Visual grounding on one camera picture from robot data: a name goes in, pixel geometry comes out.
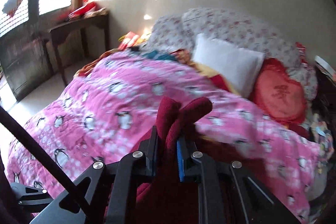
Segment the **red heart cushion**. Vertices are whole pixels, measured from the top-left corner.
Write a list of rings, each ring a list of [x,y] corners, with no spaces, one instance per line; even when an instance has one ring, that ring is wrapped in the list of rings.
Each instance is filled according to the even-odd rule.
[[[278,123],[300,124],[305,120],[303,87],[288,76],[277,59],[264,60],[249,100]]]

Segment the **red box on table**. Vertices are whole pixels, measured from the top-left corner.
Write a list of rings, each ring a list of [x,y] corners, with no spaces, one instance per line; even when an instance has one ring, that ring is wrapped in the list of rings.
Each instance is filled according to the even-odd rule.
[[[87,13],[88,11],[91,11],[91,10],[94,11],[95,9],[96,9],[96,2],[88,2],[84,6],[81,6],[80,8],[76,9],[75,11],[72,11],[68,15],[68,19],[74,19],[74,18],[81,17],[85,13]]]

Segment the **small colourful clothes pile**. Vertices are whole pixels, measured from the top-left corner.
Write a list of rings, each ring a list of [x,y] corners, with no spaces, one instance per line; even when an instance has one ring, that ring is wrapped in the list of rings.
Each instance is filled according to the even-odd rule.
[[[321,174],[324,167],[327,166],[329,159],[334,153],[333,137],[331,131],[327,127],[327,123],[318,113],[314,113],[309,133],[314,142],[319,145],[318,156],[318,173]]]

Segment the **dark red sweater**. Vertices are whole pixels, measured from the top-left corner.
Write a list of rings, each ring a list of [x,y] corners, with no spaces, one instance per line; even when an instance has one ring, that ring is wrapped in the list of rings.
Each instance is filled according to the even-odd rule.
[[[230,163],[244,161],[229,145],[203,141],[195,130],[195,122],[208,114],[211,102],[198,98],[182,106],[171,98],[159,105],[155,127],[163,149],[157,156],[153,181],[137,188],[134,223],[199,223],[198,184],[181,182],[177,161],[177,141],[183,137],[195,143],[197,150],[214,160]]]

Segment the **pink penguin blanket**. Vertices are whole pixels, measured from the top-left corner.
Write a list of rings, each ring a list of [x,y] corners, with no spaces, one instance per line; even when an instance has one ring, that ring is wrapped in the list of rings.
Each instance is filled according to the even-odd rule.
[[[146,138],[163,98],[178,109],[206,97],[213,108],[198,120],[197,144],[223,160],[242,159],[294,214],[307,223],[318,144],[272,120],[253,102],[217,88],[187,65],[116,52],[33,116],[26,131],[71,179],[95,160],[120,160]]]

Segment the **black rod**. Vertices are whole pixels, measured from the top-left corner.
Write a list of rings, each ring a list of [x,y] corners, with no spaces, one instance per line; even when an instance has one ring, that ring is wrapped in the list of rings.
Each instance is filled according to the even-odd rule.
[[[46,151],[34,140],[34,138],[1,107],[1,124],[11,132],[20,143],[49,171],[52,176],[64,187],[80,206],[87,217],[92,216],[90,205],[85,197],[76,188],[76,185],[54,162]]]

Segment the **white pillow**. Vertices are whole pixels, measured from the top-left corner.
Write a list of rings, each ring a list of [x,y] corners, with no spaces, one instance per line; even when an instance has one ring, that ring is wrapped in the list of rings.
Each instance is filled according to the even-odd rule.
[[[192,61],[223,75],[244,98],[251,94],[264,59],[264,53],[211,39],[205,34],[197,34],[192,55]]]

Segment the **dark carved wooden headboard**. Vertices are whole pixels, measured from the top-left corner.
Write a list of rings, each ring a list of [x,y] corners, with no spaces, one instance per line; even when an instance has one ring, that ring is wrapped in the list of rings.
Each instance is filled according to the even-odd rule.
[[[317,65],[314,66],[317,77],[317,95],[313,100],[312,109],[317,111],[327,123],[328,129],[335,138],[335,82],[323,73]]]

